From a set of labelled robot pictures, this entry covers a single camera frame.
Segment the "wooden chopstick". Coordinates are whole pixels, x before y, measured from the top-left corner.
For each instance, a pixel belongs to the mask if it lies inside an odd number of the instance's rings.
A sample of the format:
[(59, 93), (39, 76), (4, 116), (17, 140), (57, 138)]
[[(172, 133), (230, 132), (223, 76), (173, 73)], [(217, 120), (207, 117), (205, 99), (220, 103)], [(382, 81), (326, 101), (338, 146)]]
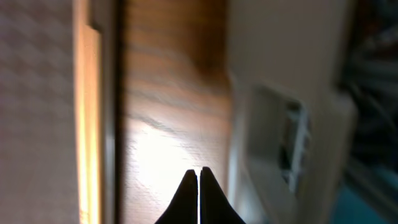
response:
[(100, 35), (88, 25), (75, 34), (75, 116), (80, 223), (101, 223)]

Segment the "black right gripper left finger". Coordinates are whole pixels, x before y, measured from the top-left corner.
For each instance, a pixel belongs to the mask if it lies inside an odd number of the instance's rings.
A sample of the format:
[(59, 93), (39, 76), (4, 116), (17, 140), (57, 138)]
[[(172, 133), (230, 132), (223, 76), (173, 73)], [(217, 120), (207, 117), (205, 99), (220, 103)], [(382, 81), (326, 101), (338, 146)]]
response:
[(198, 181), (193, 169), (187, 170), (169, 206), (155, 224), (197, 224)]

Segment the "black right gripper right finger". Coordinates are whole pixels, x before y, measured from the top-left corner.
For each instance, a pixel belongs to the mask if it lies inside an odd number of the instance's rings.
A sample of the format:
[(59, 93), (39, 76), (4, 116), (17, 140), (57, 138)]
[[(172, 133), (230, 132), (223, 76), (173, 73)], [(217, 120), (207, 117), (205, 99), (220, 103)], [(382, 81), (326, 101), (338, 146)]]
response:
[(209, 167), (203, 167), (200, 173), (200, 223), (245, 224), (229, 204)]

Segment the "dark blue plate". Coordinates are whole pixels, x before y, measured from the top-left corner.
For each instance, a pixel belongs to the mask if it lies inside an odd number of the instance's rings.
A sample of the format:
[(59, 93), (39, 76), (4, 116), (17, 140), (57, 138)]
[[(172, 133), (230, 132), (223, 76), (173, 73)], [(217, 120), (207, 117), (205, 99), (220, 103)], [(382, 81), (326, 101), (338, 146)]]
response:
[(331, 224), (388, 224), (355, 191), (343, 185), (332, 211)]

